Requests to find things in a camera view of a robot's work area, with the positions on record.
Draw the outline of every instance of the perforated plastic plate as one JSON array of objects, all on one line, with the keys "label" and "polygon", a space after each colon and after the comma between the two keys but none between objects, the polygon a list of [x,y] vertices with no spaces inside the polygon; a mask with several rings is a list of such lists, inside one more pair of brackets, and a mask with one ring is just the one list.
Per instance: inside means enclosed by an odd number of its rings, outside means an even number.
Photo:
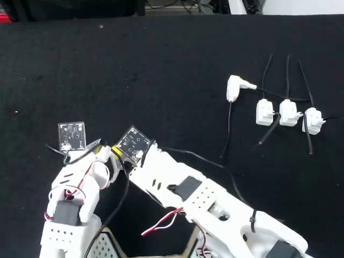
[{"label": "perforated plastic plate", "polygon": [[107,233],[101,233],[92,246],[88,258],[119,258]]}]

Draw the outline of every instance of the white wire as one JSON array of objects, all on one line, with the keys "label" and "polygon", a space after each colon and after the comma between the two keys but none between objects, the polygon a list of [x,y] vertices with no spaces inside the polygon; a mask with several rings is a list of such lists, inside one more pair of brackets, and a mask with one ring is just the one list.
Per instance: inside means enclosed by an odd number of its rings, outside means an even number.
[{"label": "white wire", "polygon": [[176,210],[174,211],[170,211],[169,213],[167,213],[165,216],[163,216],[154,226],[148,228],[147,230],[143,231],[141,233],[141,235],[145,235],[147,234],[147,232],[151,231],[152,229],[154,229],[155,227],[157,227],[161,222],[163,222],[167,217],[169,217],[171,214],[173,214]]},{"label": "white wire", "polygon": [[173,225],[178,213],[174,213],[173,219],[171,220],[170,224],[168,224],[165,227],[156,227],[155,230],[164,230],[165,228],[169,228],[170,226]]}]

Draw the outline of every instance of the connector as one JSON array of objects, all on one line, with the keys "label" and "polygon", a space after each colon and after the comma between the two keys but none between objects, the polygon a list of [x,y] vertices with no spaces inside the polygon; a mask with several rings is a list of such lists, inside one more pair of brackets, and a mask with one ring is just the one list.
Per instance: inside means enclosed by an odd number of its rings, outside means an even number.
[{"label": "connector", "polygon": [[302,116],[301,112],[297,112],[296,103],[285,99],[279,105],[279,113],[281,114],[280,125],[295,126]]},{"label": "connector", "polygon": [[240,89],[257,89],[257,86],[249,83],[248,81],[243,80],[239,76],[231,75],[227,82],[227,100],[229,102],[236,101]]},{"label": "connector", "polygon": [[[310,134],[316,135],[320,132],[321,126],[326,122],[321,116],[321,112],[314,107],[311,107],[305,112],[307,116],[307,127]],[[302,131],[305,131],[305,119],[302,122]]]},{"label": "connector", "polygon": [[263,98],[257,103],[256,124],[270,126],[274,121],[273,103]]}]

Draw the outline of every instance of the black fabric surface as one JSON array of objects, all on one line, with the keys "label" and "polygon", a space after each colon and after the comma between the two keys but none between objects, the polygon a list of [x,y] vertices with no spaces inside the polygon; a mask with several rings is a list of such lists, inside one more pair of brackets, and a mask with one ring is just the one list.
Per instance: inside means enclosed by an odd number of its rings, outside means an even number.
[{"label": "black fabric surface", "polygon": [[[229,74],[259,83],[274,53],[267,88],[307,98],[297,70],[301,58],[316,107],[343,115],[344,16],[150,17],[1,25],[0,193],[2,257],[37,257],[51,182],[61,156],[57,123],[84,121],[88,142],[115,143],[135,125],[158,144],[220,162],[227,133]],[[260,92],[242,91],[233,104],[226,163],[242,195],[257,210],[283,219],[316,257],[342,257],[344,230],[343,122],[330,120],[313,136],[308,154],[301,122],[277,127],[255,147],[266,127],[255,124]],[[274,102],[278,110],[279,101]],[[308,103],[298,103],[301,111]],[[234,194],[230,177],[192,156],[173,156]],[[103,220],[116,207],[124,178],[102,192]],[[140,233],[167,211],[136,186],[110,229],[129,256],[181,253],[192,231],[182,217],[168,230]]]}]

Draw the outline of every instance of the red and white wire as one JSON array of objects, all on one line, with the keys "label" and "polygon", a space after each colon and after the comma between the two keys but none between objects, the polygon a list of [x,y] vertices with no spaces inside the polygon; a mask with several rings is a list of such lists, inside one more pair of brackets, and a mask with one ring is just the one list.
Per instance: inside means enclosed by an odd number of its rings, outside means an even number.
[{"label": "red and white wire", "polygon": [[[170,211],[169,213],[167,213],[165,216],[163,216],[154,226],[150,227],[149,229],[143,231],[141,233],[141,236],[145,236],[153,231],[156,231],[156,230],[162,230],[162,229],[165,229],[165,228],[168,228],[170,226],[172,226],[172,224],[174,223],[176,217],[177,217],[177,214],[178,212],[182,211],[183,208],[178,208],[178,209],[175,209],[174,211]],[[167,218],[169,218],[170,216],[174,215],[172,221],[167,225],[167,226],[164,226],[164,227],[158,227],[160,225],[160,223],[162,223],[163,221],[165,221]]]},{"label": "red and white wire", "polygon": [[47,214],[47,212],[44,213],[44,218],[45,218],[46,221],[52,221],[52,220],[53,220],[53,218],[50,217],[50,216]]}]

